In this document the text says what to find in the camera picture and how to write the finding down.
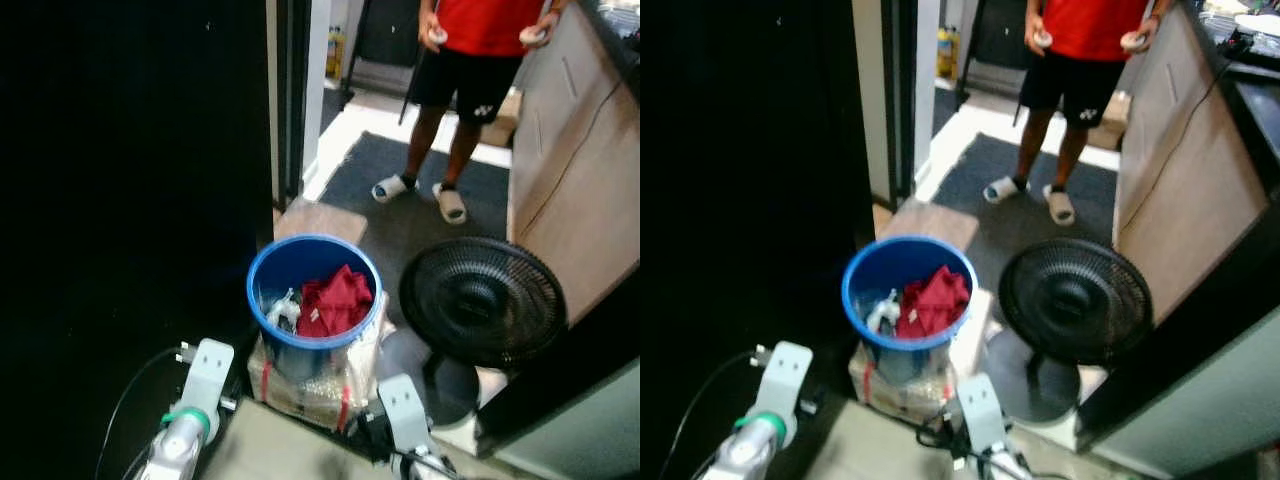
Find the person's right hand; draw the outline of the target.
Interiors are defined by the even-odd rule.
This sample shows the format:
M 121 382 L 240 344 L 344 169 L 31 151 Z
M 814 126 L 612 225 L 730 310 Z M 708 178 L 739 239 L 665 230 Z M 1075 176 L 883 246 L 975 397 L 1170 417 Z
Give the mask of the person's right hand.
M 439 52 L 442 45 L 448 40 L 448 33 L 443 29 L 431 6 L 419 13 L 419 40 L 430 52 Z
M 1025 17 L 1025 45 L 1036 55 L 1043 56 L 1053 44 L 1053 36 L 1046 29 L 1039 13 L 1028 13 Z

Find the person's left hand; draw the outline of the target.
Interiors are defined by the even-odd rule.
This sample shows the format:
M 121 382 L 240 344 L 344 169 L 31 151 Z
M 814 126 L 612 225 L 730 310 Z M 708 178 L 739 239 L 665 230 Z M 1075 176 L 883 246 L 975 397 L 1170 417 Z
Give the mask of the person's left hand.
M 1143 19 L 1138 29 L 1125 33 L 1120 38 L 1120 47 L 1124 52 L 1138 54 L 1151 49 L 1158 31 L 1161 14 L 1151 13 Z
M 552 8 L 535 24 L 522 29 L 518 35 L 518 41 L 525 49 L 540 49 L 548 45 L 559 18 L 561 9 Z

